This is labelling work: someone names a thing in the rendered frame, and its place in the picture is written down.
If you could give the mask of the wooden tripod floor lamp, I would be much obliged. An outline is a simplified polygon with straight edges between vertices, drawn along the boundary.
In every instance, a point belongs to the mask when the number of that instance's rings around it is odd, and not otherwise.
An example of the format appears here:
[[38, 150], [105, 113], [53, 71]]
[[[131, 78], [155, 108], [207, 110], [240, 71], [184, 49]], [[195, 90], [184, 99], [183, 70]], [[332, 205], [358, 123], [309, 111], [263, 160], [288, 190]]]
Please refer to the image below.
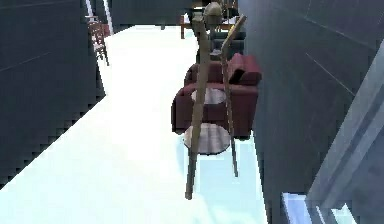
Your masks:
[[[195, 173], [197, 165], [197, 156], [199, 155], [200, 149], [200, 138], [201, 128], [204, 126], [202, 123], [203, 118], [203, 109], [206, 97], [207, 90], [207, 81], [209, 74], [209, 65], [210, 65], [210, 54], [209, 54], [209, 41], [206, 33], [206, 24], [210, 27], [217, 25], [218, 22], [222, 19], [219, 15], [208, 15], [208, 10], [204, 11], [204, 15], [200, 17], [194, 17], [192, 22], [194, 26], [194, 31], [199, 35], [199, 49], [200, 49], [200, 70], [197, 75], [197, 87], [196, 87], [196, 100], [193, 106], [192, 113], [192, 134], [190, 136], [190, 146], [188, 150], [188, 173], [186, 181], [186, 191], [185, 198], [191, 200], [193, 197], [193, 188], [195, 182]], [[222, 74], [223, 74], [223, 83], [224, 83], [224, 93], [225, 93], [225, 103], [227, 111], [227, 120], [229, 131], [228, 139], [229, 146], [232, 150], [232, 164], [234, 176], [238, 176], [238, 164], [236, 158], [236, 148], [235, 148], [235, 138], [234, 138], [234, 126], [233, 126], [233, 111], [232, 111], [232, 101], [230, 99], [230, 86], [229, 86], [229, 75], [228, 75], [228, 64], [226, 61], [227, 51], [229, 49], [230, 43], [235, 38], [236, 34], [239, 32], [243, 24], [245, 23], [247, 17], [243, 14], [240, 15], [237, 22], [229, 30], [226, 39], [224, 40], [221, 53], [219, 54]]]

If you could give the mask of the round grey side table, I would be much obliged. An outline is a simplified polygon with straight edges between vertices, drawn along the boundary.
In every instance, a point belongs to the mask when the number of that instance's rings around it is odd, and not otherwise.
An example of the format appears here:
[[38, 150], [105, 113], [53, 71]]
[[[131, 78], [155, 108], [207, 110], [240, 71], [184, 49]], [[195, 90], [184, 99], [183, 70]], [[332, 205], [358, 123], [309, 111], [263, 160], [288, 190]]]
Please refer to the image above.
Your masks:
[[[219, 106], [225, 103], [226, 95], [219, 89], [207, 88], [204, 106]], [[212, 121], [203, 121], [199, 137], [198, 153], [200, 155], [217, 155], [224, 152], [230, 146], [228, 131]]]

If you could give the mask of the brown wooden chair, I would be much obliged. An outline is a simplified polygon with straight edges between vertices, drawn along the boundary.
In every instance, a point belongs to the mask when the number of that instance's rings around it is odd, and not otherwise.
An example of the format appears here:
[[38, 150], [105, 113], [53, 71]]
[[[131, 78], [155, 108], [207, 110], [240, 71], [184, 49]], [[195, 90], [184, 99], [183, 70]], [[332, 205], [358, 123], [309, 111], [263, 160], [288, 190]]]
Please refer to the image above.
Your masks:
[[96, 57], [109, 64], [103, 24], [97, 16], [86, 16], [86, 19]]

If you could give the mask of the grey window frame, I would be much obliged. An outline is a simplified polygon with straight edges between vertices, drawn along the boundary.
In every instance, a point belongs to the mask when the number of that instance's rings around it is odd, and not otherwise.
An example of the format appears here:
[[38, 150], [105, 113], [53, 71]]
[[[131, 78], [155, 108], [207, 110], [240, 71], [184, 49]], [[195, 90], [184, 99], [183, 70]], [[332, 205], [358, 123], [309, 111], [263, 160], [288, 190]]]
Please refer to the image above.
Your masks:
[[384, 41], [309, 192], [282, 199], [288, 224], [384, 224]]

